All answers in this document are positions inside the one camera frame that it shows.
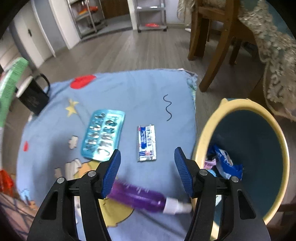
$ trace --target brown wooden door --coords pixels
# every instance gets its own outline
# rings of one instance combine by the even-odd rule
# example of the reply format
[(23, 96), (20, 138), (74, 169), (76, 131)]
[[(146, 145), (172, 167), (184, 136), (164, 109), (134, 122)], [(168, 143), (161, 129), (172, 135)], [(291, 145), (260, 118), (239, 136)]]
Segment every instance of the brown wooden door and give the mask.
[(101, 0), (105, 18), (129, 14), (127, 0)]

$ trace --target lace curtain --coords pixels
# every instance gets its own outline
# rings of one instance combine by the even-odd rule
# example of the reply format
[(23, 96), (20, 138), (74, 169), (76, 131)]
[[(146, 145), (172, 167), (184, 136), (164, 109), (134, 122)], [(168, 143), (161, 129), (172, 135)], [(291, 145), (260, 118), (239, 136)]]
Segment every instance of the lace curtain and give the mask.
[[(241, 1), (242, 7), (238, 19), (253, 32), (260, 60), (266, 64), (263, 76), (266, 104), (273, 114), (296, 121), (295, 38), (279, 31), (265, 0), (257, 1), (251, 10), (248, 10), (250, 7), (245, 8), (245, 5), (250, 5), (248, 1), (250, 0)], [(225, 2), (225, 0), (203, 0), (204, 5), (220, 9), (225, 7)], [(179, 0), (178, 17), (188, 21), (187, 15), (191, 13), (193, 3), (194, 0)]]

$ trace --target screw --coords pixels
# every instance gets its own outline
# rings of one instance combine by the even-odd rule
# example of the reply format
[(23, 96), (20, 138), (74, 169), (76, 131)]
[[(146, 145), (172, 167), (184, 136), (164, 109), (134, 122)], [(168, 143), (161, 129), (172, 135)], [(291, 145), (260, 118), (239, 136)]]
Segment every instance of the screw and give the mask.
[(96, 175), (96, 171), (90, 171), (89, 173), (88, 173), (88, 176), (89, 177), (93, 177), (93, 176), (95, 176)]
[(57, 183), (63, 183), (65, 181), (65, 179), (63, 177), (60, 177), (58, 180), (57, 180)]
[(207, 175), (207, 170), (206, 169), (201, 169), (200, 174), (203, 175), (203, 176), (206, 176)]
[(239, 179), (236, 176), (232, 176), (231, 181), (237, 183), (239, 181)]

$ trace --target green and white brush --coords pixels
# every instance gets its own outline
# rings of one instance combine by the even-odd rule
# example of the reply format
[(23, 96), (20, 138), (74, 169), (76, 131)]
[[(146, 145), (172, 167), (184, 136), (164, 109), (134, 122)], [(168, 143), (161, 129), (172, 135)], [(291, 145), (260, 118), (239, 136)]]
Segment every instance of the green and white brush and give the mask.
[(15, 92), (16, 83), (28, 66), (28, 61), (20, 57), (0, 77), (0, 171), (2, 167), (3, 128)]

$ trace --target mug handle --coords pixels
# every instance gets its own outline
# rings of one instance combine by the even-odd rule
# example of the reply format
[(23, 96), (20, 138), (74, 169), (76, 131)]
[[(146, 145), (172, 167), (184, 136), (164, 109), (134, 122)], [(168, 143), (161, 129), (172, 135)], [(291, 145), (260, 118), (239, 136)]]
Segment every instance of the mug handle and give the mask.
[(44, 74), (40, 74), (39, 76), (36, 77), (36, 79), (37, 79), (38, 77), (42, 77), (42, 78), (44, 78), (44, 80), (46, 81), (46, 83), (47, 83), (47, 85), (48, 85), (48, 89), (47, 89), (46, 94), (48, 94), (48, 92), (49, 92), (49, 90), (50, 90), (50, 83), (49, 83), (48, 79), (46, 78), (46, 76), (45, 76)]

